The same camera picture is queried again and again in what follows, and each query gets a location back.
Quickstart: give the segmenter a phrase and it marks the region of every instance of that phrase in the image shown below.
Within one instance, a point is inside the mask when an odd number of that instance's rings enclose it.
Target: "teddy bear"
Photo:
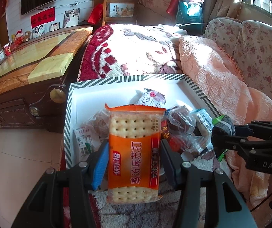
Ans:
[[[31,34],[32,34],[31,31],[25,32],[25,35],[23,37],[23,41],[22,42],[28,42],[30,40],[30,38],[31,38]]]

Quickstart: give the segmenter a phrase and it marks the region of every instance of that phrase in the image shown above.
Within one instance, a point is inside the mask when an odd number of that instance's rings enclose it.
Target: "orange snack wrapper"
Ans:
[[[159,188],[159,143],[165,109],[126,105],[110,111],[109,195],[112,204],[154,202]]]

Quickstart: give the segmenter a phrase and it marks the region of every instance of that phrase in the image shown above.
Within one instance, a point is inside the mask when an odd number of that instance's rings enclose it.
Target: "photo frame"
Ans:
[[[33,29],[33,38],[35,39],[37,37],[40,37],[40,36],[44,35],[45,33],[46,33],[45,24],[36,26]]]
[[[49,26],[49,31],[53,32],[60,29],[60,22],[53,23]]]
[[[80,8],[65,11],[64,28],[77,26],[79,24]]]

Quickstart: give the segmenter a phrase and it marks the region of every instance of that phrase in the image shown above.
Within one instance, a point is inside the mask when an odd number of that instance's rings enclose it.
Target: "brown round snack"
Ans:
[[[190,134],[195,129],[196,120],[185,106],[175,106],[167,116],[167,125],[171,134]]]

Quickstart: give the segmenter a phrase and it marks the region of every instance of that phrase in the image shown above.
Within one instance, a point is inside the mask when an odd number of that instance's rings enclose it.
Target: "marble cabinet top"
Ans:
[[[14,51],[0,67],[0,94],[20,86],[64,75],[92,27],[60,32]]]

